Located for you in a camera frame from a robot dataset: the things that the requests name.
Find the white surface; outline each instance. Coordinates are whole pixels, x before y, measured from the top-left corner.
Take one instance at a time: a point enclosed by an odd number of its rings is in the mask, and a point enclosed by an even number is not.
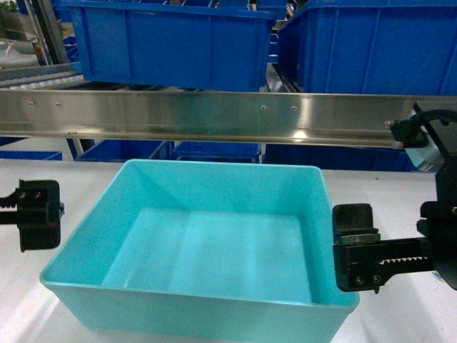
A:
[[[61,185],[65,240],[119,170],[120,164],[0,161],[0,191],[11,193],[22,179],[55,179]],[[432,174],[325,171],[333,204],[368,202],[384,239],[417,237],[423,202],[435,199]],[[39,283],[56,250],[19,251],[15,226],[0,227],[0,342],[195,343],[207,339],[169,337],[84,327]],[[457,342],[457,292],[431,272],[397,275],[378,295],[361,302],[333,343]]]

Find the blue storage bin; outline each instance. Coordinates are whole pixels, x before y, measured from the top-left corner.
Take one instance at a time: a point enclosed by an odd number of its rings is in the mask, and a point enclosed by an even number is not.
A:
[[[214,6],[214,1],[212,1],[212,0],[186,0],[184,5],[185,6],[212,7],[212,6]]]
[[[305,92],[457,94],[455,0],[310,0],[278,34]]]
[[[238,7],[247,9],[249,0],[219,0],[219,7]]]
[[[61,161],[62,151],[1,151],[0,159],[39,159]]]
[[[168,141],[130,141],[106,139],[100,141],[75,161],[125,162],[129,159],[170,159]]]
[[[259,91],[266,82],[273,14],[114,1],[62,4],[71,7],[85,79],[223,91]]]
[[[271,12],[276,19],[283,20],[287,12],[287,0],[257,0],[257,11]]]
[[[173,155],[184,161],[226,161],[258,163],[260,144],[183,141]]]
[[[14,143],[15,141],[21,141],[24,138],[20,137],[0,137],[0,146]]]
[[[284,20],[286,18],[286,6],[262,6],[257,5],[257,11],[270,12],[275,15],[277,20]]]
[[[40,280],[90,327],[330,342],[358,303],[332,243],[317,168],[129,161]]]
[[[317,166],[321,169],[414,172],[404,150],[267,144],[263,162]]]

